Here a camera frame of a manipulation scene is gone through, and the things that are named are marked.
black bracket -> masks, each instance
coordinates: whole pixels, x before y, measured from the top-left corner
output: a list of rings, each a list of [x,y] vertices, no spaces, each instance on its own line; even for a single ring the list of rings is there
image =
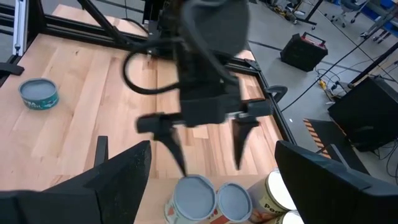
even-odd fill
[[[261,71],[260,65],[255,60],[244,59],[246,63],[248,63],[252,68],[256,69],[257,71]]]
[[[275,102],[278,103],[287,93],[287,87],[281,86],[281,85],[270,86],[270,87],[266,88],[266,93],[268,93],[270,95],[276,93],[274,95],[274,99],[275,99]]]
[[[240,169],[244,151],[244,144],[250,131],[259,126],[260,122],[255,116],[240,118],[239,115],[232,120],[232,132],[234,139],[234,158],[236,168]]]
[[[185,170],[185,159],[182,153],[177,130],[173,127],[174,122],[179,119],[179,114],[153,113],[141,116],[137,119],[136,128],[138,133],[154,133],[153,139],[160,141],[173,155],[182,174],[187,175]]]
[[[3,76],[4,74],[5,75],[13,74],[20,76],[22,72],[24,72],[24,70],[25,70],[24,67],[7,62],[0,62],[0,76]]]
[[[98,136],[97,147],[95,149],[94,167],[101,165],[109,159],[108,154],[108,137]]]

white lid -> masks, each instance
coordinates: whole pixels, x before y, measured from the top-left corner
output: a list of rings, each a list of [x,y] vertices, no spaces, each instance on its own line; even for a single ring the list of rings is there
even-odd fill
[[[271,195],[281,206],[289,210],[296,210],[292,197],[290,196],[289,191],[287,191],[286,185],[278,170],[269,174],[268,186]]]
[[[174,200],[179,212],[190,220],[202,220],[216,207],[216,194],[209,180],[189,175],[178,181]]]
[[[252,203],[248,192],[238,184],[226,183],[217,194],[218,206],[222,214],[233,222],[244,222],[252,213]]]
[[[283,224],[304,224],[298,211],[290,211],[285,214]]]

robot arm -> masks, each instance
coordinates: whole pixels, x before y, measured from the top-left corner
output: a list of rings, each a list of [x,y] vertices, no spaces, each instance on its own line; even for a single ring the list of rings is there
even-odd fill
[[[224,67],[246,44],[249,26],[247,2],[189,0],[171,2],[169,7],[163,13],[167,18],[159,18],[163,24],[163,38],[135,48],[124,61],[123,78],[132,90],[145,95],[178,88],[181,112],[141,116],[136,121],[137,132],[154,133],[154,140],[165,144],[186,175],[184,156],[174,126],[182,124],[192,128],[221,124],[232,118],[234,155],[239,168],[245,140],[250,130],[259,125],[256,118],[273,114],[269,100],[243,101],[239,79]],[[177,61],[178,82],[156,90],[135,86],[128,79],[126,70],[132,56],[149,48],[165,46],[172,49]]]

wooden table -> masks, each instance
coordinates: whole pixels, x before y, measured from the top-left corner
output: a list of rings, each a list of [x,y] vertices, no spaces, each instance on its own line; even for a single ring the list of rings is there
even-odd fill
[[[95,24],[84,11],[59,5],[56,16]],[[119,29],[142,34],[134,25],[108,18]],[[122,81],[121,62],[126,52],[39,34],[19,65],[22,76],[10,76],[0,88],[0,190],[43,190],[93,167],[96,140],[109,138],[113,157],[150,134],[137,134],[135,120],[146,113],[179,110],[178,91],[156,96],[134,93]],[[241,58],[253,59],[245,50]],[[157,88],[177,80],[174,62],[138,55],[130,78],[140,86]],[[243,98],[261,98],[254,77],[239,75]],[[51,110],[27,109],[18,94],[24,80],[49,78],[58,86],[60,102]],[[274,148],[282,139],[272,116],[259,118],[246,144],[241,170],[233,161],[231,123],[209,124],[178,132],[189,174],[211,177],[215,185],[238,181],[249,186],[275,166]],[[150,180],[142,206],[162,206],[181,173],[168,150],[152,141]],[[143,222],[161,218],[140,210]]]

blue chair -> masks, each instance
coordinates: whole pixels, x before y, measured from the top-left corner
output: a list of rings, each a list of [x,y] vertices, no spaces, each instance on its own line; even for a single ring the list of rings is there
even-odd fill
[[[362,8],[368,3],[368,0],[358,4],[355,0],[340,0],[340,6],[343,12],[338,15],[333,15],[330,19],[330,22],[335,22],[340,20],[342,22],[342,27],[345,28],[347,25],[347,21],[345,19],[346,13],[348,12],[360,12]]]

